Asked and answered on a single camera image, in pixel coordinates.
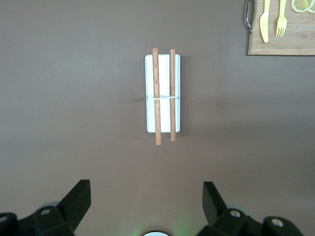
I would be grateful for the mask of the wooden cutting board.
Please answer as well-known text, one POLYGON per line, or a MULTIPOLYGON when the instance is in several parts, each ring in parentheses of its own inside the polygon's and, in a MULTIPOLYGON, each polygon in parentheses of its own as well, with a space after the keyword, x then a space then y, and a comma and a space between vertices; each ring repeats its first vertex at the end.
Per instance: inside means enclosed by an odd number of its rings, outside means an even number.
POLYGON ((315 13, 296 13, 291 8, 291 0, 286 0, 286 30, 282 38, 276 38, 279 1, 270 0, 269 41, 264 43, 259 26, 264 0, 246 0, 245 23, 249 31, 248 55, 315 56, 315 13))

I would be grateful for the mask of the wooden rod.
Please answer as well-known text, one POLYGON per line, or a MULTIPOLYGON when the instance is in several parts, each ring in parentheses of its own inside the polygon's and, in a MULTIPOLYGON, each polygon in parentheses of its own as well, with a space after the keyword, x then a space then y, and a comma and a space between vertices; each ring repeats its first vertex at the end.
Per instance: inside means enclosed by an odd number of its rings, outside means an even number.
POLYGON ((170 62, 170 140, 176 141, 176 111, 175 111, 175 49, 169 52, 170 62))
POLYGON ((161 145, 161 123, 160 123, 160 100, 159 100, 159 63, 158 48, 152 49, 153 56, 153 86, 154 86, 154 109, 155 109, 155 139, 156 145, 161 145))

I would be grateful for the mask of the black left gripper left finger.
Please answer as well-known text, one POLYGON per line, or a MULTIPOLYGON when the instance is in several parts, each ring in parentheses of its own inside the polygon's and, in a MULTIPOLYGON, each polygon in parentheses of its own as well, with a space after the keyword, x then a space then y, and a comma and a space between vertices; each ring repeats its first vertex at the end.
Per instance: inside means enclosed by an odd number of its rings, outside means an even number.
POLYGON ((0 213, 0 236, 75 236, 90 206, 91 183, 82 179, 56 206, 44 206, 20 220, 15 213, 0 213))

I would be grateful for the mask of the yellow fork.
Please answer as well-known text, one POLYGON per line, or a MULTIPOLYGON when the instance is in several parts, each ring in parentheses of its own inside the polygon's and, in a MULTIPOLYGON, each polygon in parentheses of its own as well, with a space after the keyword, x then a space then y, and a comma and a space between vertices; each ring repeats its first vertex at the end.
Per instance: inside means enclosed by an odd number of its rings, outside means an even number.
POLYGON ((285 17, 285 5, 286 0, 279 1, 279 16, 277 20, 276 38, 282 38, 286 30, 287 19, 285 17))

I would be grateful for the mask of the yellow knife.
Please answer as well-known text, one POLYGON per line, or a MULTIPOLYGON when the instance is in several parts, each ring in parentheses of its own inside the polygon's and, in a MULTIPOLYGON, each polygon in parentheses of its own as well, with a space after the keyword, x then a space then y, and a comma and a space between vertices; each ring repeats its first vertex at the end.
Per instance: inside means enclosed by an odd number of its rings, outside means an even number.
POLYGON ((260 33, 264 43, 269 41, 268 22, 269 22, 270 0, 264 0, 263 13, 259 19, 260 33))

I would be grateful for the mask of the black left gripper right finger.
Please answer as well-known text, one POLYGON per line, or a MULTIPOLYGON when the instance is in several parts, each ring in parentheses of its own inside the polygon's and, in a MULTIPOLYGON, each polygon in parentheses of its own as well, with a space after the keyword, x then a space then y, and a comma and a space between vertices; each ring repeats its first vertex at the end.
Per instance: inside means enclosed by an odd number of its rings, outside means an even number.
POLYGON ((228 208, 213 182, 203 183, 202 207, 208 225, 196 236, 304 236, 289 220, 269 216, 262 223, 228 208))

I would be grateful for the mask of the white rack base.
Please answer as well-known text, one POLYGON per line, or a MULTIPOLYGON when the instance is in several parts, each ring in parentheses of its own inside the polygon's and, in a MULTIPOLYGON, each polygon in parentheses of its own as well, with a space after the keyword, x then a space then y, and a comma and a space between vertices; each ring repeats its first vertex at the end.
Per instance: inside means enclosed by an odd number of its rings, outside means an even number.
MULTIPOLYGON (((175 55, 175 95, 170 92, 170 62, 169 55, 159 55, 159 96, 160 96, 160 120, 161 132, 170 132, 170 99, 175 100, 175 124, 176 132, 181 129, 181 58, 175 55)), ((155 107, 154 107, 154 79, 153 56, 145 56, 145 82, 146 82, 146 120, 147 131, 155 132, 155 107)))

